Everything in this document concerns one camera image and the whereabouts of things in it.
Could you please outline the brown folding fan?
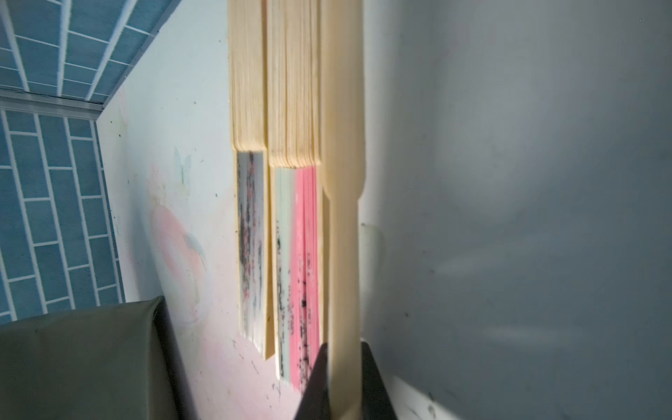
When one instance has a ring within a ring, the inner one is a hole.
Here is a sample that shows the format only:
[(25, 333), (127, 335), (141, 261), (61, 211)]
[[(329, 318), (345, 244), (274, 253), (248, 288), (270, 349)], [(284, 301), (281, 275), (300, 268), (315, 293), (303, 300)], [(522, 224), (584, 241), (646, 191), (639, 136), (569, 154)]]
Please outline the brown folding fan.
[(366, 172), (362, 2), (323, 2), (320, 31), (322, 173), (329, 206), (328, 396), (332, 418), (358, 419), (358, 200)]

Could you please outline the black patterned bamboo folding fan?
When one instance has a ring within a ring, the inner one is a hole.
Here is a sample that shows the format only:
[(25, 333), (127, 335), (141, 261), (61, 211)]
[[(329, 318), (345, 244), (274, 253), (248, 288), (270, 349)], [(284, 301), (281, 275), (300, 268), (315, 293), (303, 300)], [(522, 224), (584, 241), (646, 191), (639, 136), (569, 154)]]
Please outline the black patterned bamboo folding fan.
[(227, 9), (239, 324), (241, 334), (269, 359), (275, 341), (269, 276), (266, 3), (231, 1)]

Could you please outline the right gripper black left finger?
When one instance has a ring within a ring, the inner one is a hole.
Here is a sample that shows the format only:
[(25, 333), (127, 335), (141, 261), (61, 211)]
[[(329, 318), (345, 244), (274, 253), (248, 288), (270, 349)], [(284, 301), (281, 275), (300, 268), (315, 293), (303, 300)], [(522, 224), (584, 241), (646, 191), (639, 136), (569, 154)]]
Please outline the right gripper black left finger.
[(306, 391), (294, 416), (295, 420), (330, 420), (331, 411), (328, 395), (328, 344), (320, 347), (311, 371)]

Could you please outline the pink folding fan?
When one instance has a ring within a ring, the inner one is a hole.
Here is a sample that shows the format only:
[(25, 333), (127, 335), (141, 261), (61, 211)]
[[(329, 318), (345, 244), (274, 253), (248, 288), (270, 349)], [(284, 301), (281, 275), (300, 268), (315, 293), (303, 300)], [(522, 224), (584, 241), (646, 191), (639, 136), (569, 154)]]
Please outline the pink folding fan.
[(320, 2), (267, 3), (268, 152), (278, 374), (304, 392), (320, 350)]

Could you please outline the olive green canvas tote bag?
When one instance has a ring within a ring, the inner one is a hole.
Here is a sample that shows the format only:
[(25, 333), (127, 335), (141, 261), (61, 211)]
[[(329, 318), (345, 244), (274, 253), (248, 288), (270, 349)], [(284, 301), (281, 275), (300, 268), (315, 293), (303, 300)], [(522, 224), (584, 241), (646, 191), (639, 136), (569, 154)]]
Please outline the olive green canvas tote bag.
[(1, 327), (3, 419), (181, 419), (162, 297)]

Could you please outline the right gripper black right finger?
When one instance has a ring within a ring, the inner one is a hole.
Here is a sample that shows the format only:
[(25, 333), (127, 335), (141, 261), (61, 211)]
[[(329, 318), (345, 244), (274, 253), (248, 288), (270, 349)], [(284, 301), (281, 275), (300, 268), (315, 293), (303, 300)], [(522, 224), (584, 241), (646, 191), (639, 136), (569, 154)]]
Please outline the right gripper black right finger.
[(369, 344), (362, 341), (362, 419), (397, 420)]

